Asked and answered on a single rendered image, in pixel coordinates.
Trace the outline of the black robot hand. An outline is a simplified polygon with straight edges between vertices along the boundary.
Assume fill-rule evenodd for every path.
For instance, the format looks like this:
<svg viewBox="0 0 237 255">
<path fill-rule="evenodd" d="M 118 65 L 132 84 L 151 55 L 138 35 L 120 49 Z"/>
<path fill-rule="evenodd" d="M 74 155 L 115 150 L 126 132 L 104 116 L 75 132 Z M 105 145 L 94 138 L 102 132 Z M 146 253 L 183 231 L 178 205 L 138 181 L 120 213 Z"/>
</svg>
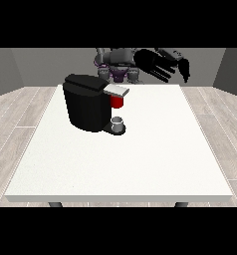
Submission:
<svg viewBox="0 0 237 255">
<path fill-rule="evenodd" d="M 158 54 L 155 49 L 153 51 L 147 49 L 136 51 L 133 55 L 136 66 L 165 83 L 175 73 L 175 69 L 178 69 L 183 81 L 187 82 L 190 77 L 189 61 L 184 57 L 179 61 L 170 61 Z"/>
</svg>

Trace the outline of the pale grey machine lid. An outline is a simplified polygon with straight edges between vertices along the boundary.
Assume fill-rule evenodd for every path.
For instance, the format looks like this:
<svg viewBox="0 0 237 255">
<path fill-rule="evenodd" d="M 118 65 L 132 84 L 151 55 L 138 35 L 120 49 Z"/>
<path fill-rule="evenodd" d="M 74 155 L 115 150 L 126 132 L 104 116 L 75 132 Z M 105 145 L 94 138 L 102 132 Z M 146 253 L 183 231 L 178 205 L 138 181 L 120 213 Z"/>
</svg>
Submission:
<svg viewBox="0 0 237 255">
<path fill-rule="evenodd" d="M 128 88 L 124 88 L 114 84 L 108 84 L 104 88 L 104 93 L 113 97 L 123 98 L 129 92 Z"/>
</svg>

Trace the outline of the red pod holder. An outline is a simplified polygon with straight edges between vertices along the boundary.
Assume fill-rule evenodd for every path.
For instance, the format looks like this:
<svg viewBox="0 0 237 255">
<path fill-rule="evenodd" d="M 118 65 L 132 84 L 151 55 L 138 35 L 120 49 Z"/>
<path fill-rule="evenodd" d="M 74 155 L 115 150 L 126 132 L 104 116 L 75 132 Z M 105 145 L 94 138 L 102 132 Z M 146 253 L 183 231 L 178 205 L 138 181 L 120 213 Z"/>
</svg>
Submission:
<svg viewBox="0 0 237 255">
<path fill-rule="evenodd" d="M 119 109 L 123 106 L 123 98 L 111 96 L 111 107 L 114 109 Z"/>
</svg>

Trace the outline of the black coffee machine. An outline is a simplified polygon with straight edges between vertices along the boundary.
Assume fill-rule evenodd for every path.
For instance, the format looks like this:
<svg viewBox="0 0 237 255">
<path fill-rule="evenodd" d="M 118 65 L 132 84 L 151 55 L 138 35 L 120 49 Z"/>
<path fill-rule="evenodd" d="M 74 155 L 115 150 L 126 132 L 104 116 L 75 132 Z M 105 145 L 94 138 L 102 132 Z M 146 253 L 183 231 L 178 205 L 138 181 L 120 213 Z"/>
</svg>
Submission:
<svg viewBox="0 0 237 255">
<path fill-rule="evenodd" d="M 85 131 L 105 131 L 113 135 L 125 133 L 112 131 L 111 96 L 104 93 L 110 82 L 89 75 L 70 74 L 65 78 L 63 91 L 70 122 Z"/>
</svg>

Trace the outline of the small grey cup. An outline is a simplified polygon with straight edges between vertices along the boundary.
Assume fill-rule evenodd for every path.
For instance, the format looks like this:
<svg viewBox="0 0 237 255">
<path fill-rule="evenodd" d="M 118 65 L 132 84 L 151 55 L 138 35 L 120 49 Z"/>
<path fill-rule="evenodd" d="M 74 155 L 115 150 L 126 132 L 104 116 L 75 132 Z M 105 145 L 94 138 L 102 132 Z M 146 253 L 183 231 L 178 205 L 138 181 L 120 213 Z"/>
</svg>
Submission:
<svg viewBox="0 0 237 255">
<path fill-rule="evenodd" d="M 112 131 L 120 132 L 123 129 L 123 120 L 121 117 L 111 118 Z"/>
</svg>

